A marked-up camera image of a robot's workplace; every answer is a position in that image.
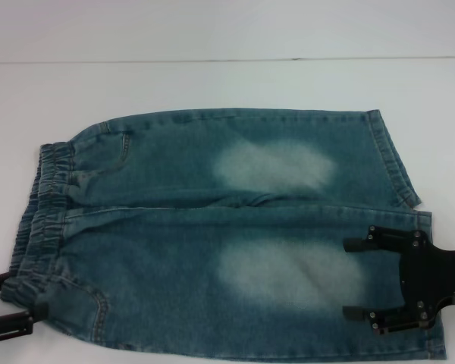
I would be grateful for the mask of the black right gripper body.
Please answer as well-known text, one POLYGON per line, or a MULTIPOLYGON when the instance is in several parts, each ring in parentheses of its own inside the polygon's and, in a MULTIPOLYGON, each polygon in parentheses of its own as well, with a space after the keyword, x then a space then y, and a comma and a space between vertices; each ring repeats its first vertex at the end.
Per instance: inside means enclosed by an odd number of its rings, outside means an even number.
POLYGON ((401 293, 413 308, 455 305, 455 250, 414 242, 400 254, 401 293))

